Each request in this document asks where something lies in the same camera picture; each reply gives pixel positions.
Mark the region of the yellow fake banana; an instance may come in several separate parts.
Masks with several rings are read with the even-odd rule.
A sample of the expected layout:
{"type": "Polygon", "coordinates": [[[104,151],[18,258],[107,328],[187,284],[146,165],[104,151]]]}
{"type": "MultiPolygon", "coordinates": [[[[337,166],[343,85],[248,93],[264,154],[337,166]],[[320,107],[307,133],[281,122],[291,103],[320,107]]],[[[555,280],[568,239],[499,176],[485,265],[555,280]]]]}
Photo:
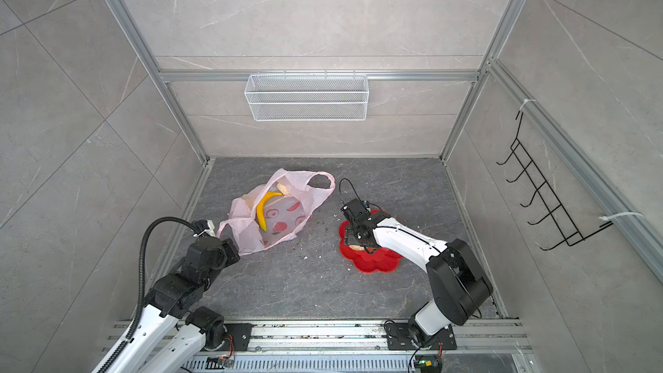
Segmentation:
{"type": "Polygon", "coordinates": [[[272,198],[280,197],[283,196],[283,193],[281,192],[267,192],[266,195],[264,195],[260,201],[258,202],[256,206],[256,218],[257,218],[257,223],[259,225],[259,228],[262,231],[267,231],[267,222],[266,222],[266,215],[265,215],[265,207],[266,204],[269,200],[272,198]]]}

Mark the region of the pink printed plastic bag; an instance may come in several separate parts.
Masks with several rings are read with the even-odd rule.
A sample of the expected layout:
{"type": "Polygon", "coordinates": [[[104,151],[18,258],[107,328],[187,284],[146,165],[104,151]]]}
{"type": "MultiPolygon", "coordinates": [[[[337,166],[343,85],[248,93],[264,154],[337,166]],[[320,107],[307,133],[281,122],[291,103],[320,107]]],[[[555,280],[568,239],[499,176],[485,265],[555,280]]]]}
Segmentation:
{"type": "Polygon", "coordinates": [[[266,251],[279,243],[293,240],[335,188],[335,179],[327,172],[279,169],[266,184],[233,200],[228,219],[219,223],[217,237],[221,238],[222,232],[229,229],[241,256],[266,251]],[[277,183],[285,185],[289,195],[267,202],[267,231],[262,231],[257,223],[256,206],[267,192],[279,192],[277,183]]]}

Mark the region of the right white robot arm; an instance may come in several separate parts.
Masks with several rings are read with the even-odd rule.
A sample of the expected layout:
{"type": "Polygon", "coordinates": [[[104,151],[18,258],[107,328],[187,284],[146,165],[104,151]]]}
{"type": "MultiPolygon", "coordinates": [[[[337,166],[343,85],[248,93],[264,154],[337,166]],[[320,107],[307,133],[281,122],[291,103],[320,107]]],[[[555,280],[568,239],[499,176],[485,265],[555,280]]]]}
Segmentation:
{"type": "Polygon", "coordinates": [[[451,326],[462,326],[493,294],[494,288],[468,243],[423,235],[369,203],[353,199],[341,207],[348,221],[344,243],[366,252],[387,249],[427,273],[433,298],[407,323],[400,335],[417,348],[433,345],[451,326]]]}

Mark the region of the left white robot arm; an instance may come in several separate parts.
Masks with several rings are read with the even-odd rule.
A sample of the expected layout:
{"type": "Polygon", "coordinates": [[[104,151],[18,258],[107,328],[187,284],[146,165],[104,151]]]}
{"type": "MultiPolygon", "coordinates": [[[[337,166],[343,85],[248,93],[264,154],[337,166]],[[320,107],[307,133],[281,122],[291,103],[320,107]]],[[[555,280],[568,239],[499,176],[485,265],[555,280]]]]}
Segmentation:
{"type": "Polygon", "coordinates": [[[230,238],[200,236],[138,305],[135,319],[95,372],[176,372],[201,350],[231,343],[224,317],[195,307],[223,269],[240,260],[230,238]]]}

